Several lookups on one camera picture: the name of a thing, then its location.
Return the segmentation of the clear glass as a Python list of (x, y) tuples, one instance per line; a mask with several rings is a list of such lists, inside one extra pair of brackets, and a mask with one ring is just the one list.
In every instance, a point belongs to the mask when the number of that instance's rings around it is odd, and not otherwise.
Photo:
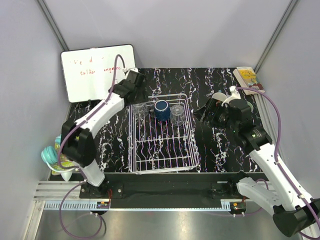
[(185, 110), (180, 104), (173, 105), (170, 108), (170, 122), (175, 126), (180, 126), (185, 122)]
[(144, 118), (149, 114), (148, 105), (146, 102), (132, 105), (132, 113), (134, 116)]

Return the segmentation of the pale green cup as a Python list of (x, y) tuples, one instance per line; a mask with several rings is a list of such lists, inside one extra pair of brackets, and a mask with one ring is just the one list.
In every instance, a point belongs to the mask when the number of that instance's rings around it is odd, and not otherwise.
[(247, 105), (250, 107), (251, 112), (253, 112), (253, 110), (254, 110), (254, 106), (252, 105), (252, 103), (251, 103), (251, 102), (249, 102), (249, 101), (247, 101)]

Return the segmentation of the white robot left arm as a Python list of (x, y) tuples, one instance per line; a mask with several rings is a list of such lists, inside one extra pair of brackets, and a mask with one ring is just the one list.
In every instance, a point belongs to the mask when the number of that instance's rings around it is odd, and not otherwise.
[(97, 198), (108, 193), (104, 173), (96, 161), (95, 137), (100, 129), (125, 107), (148, 100), (145, 75), (129, 70), (125, 78), (109, 89), (106, 99), (76, 121), (66, 121), (61, 129), (60, 153), (75, 163), (91, 185), (90, 192)]

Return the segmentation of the white wire dish rack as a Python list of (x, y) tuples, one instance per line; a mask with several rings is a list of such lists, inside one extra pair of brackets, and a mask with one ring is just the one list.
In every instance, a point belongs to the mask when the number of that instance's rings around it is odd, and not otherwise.
[[(185, 121), (173, 125), (170, 121), (158, 121), (149, 114), (154, 103), (168, 102), (171, 109), (182, 105)], [(136, 117), (129, 107), (128, 116), (128, 170), (135, 174), (170, 173), (189, 171), (200, 164), (195, 140), (195, 120), (192, 117), (189, 98), (184, 93), (149, 96), (148, 115)]]

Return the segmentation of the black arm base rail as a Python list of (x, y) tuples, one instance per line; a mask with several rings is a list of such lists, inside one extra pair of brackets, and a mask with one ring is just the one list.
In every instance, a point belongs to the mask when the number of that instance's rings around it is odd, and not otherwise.
[(99, 187), (80, 188), (81, 199), (111, 198), (111, 209), (212, 209), (220, 200), (242, 200), (240, 173), (107, 173)]

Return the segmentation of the dark blue ceramic mug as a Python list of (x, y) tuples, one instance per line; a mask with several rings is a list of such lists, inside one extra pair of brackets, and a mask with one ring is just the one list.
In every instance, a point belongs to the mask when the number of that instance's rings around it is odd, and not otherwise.
[(171, 116), (169, 103), (166, 100), (156, 101), (153, 108), (149, 110), (149, 114), (153, 115), (157, 121), (168, 121)]

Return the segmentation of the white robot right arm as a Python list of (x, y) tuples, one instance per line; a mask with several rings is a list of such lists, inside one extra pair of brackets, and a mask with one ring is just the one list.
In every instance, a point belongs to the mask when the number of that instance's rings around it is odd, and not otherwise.
[(245, 173), (227, 185), (228, 195), (241, 195), (253, 200), (267, 211), (274, 224), (286, 237), (292, 237), (320, 222), (320, 200), (313, 198), (295, 179), (276, 153), (276, 146), (262, 126), (253, 123), (251, 107), (244, 99), (233, 99), (224, 104), (211, 98), (194, 112), (201, 123), (224, 129), (262, 169), (274, 191), (258, 186)]

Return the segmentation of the light blue dotted mug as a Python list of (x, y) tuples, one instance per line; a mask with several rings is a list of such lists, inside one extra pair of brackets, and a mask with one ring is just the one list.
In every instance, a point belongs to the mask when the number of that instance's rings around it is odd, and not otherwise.
[(215, 92), (212, 95), (212, 98), (223, 103), (228, 97), (226, 94), (222, 92)]

